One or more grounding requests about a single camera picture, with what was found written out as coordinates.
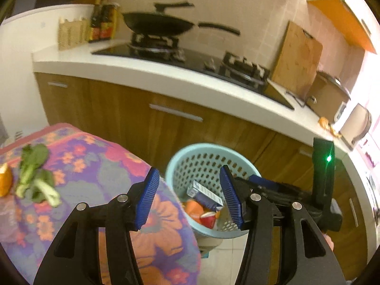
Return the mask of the person right hand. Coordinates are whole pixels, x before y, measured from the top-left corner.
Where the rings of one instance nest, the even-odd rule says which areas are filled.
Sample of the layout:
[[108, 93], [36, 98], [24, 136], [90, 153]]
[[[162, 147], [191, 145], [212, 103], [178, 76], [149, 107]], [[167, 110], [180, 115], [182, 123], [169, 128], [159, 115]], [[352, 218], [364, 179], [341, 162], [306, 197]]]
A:
[[333, 251], [334, 250], [334, 242], [332, 241], [331, 237], [328, 234], [326, 234], [326, 233], [323, 234], [323, 237], [325, 238], [325, 240], [326, 240], [327, 244], [329, 245], [330, 249]]

